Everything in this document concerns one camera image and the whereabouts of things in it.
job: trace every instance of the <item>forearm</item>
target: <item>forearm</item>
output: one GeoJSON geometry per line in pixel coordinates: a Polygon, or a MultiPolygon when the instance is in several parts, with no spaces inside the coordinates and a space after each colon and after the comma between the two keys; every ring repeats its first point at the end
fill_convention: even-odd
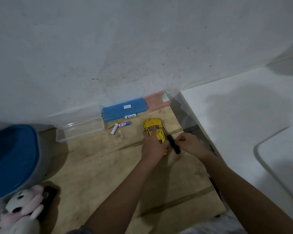
{"type": "Polygon", "coordinates": [[[153,166],[141,160],[85,223],[96,234],[125,233],[153,166]]]}
{"type": "Polygon", "coordinates": [[[293,233],[293,220],[214,155],[201,159],[248,233],[293,233]]]}

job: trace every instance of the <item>patterned fabric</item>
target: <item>patterned fabric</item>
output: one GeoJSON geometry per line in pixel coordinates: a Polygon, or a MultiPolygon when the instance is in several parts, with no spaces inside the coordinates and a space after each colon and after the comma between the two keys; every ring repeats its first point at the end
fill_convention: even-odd
{"type": "MultiPolygon", "coordinates": [[[[78,230],[73,230],[67,234],[94,234],[81,226],[78,230]]],[[[180,234],[247,234],[232,211],[214,218],[211,221],[195,225],[180,234]]]]}

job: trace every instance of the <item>pink and white plush toy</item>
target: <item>pink and white plush toy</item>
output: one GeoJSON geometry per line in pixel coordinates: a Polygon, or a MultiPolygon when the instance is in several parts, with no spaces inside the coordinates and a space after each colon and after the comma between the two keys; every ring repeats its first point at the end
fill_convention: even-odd
{"type": "Polygon", "coordinates": [[[1,215],[0,234],[39,233],[36,218],[43,210],[42,194],[43,187],[39,185],[16,192],[6,205],[6,213],[1,215]]]}

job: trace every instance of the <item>white table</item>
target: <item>white table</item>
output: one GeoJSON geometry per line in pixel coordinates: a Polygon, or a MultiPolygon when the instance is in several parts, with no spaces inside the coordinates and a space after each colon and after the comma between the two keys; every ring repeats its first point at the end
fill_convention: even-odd
{"type": "Polygon", "coordinates": [[[226,164],[293,219],[293,199],[253,153],[255,145],[293,126],[293,58],[183,90],[181,95],[226,164]]]}

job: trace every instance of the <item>person's left hand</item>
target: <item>person's left hand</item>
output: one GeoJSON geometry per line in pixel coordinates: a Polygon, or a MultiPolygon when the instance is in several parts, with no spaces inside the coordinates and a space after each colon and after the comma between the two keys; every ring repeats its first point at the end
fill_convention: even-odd
{"type": "MultiPolygon", "coordinates": [[[[155,126],[152,126],[152,131],[156,132],[155,126]]],[[[143,131],[142,134],[144,140],[141,149],[141,161],[146,161],[155,167],[165,153],[169,142],[166,140],[163,144],[159,143],[156,133],[152,133],[150,136],[146,131],[143,131]]]]}

